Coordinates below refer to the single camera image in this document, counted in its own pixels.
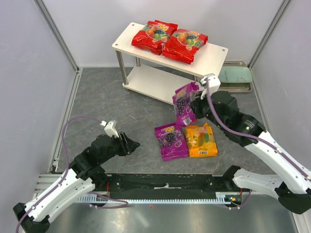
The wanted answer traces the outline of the purple grape candy bag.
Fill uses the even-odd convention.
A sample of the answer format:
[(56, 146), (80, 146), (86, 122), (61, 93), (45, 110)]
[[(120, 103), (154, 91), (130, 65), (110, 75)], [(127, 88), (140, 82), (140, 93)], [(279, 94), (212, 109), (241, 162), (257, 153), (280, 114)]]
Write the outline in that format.
[(198, 91), (199, 86), (196, 82), (191, 82), (175, 91), (173, 105), (178, 125), (185, 127), (196, 120), (190, 103), (195, 100)]
[(179, 125), (171, 123), (155, 127), (154, 130), (164, 162), (189, 156), (187, 143)]

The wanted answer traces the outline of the orange mango candy bag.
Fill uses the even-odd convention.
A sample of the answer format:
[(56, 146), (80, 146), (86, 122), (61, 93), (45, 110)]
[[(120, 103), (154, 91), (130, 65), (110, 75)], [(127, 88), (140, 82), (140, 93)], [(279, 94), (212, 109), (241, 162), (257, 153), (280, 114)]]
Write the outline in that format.
[(205, 123), (203, 126), (187, 126), (185, 139), (191, 158), (215, 157), (218, 149), (211, 126)]

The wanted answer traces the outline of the red fruit candy bag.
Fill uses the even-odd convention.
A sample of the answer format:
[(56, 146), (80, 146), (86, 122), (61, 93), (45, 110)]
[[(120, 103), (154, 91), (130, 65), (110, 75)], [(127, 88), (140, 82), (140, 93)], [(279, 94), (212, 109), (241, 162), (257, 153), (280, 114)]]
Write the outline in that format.
[(162, 55), (175, 61), (191, 64), (197, 51), (208, 41), (208, 36), (195, 31), (178, 29), (165, 44)]
[(178, 29), (178, 25), (160, 20), (148, 21), (133, 37), (131, 45), (156, 55), (161, 55), (165, 44)]

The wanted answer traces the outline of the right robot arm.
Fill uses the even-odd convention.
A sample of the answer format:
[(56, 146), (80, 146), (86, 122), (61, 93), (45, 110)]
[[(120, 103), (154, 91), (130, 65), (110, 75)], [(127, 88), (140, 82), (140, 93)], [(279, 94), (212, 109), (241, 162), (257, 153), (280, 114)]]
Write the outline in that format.
[(189, 106), (196, 119), (208, 119), (230, 141), (259, 157), (275, 173), (275, 176), (261, 175), (231, 166), (223, 175), (228, 185), (271, 196), (295, 214), (310, 210), (310, 170), (288, 154), (255, 117), (240, 112), (233, 96), (218, 91), (208, 99), (199, 92)]

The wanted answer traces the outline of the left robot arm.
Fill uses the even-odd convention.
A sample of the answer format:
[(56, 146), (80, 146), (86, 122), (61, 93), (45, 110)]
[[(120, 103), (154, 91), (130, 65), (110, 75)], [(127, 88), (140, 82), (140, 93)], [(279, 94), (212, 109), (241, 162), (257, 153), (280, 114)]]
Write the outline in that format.
[(18, 219), (16, 232), (23, 229), (26, 233), (45, 233), (58, 215), (81, 196), (106, 186), (108, 175), (103, 163), (114, 156), (127, 156), (139, 146), (124, 132), (119, 136), (97, 136), (44, 192), (28, 203), (19, 202), (13, 207)]

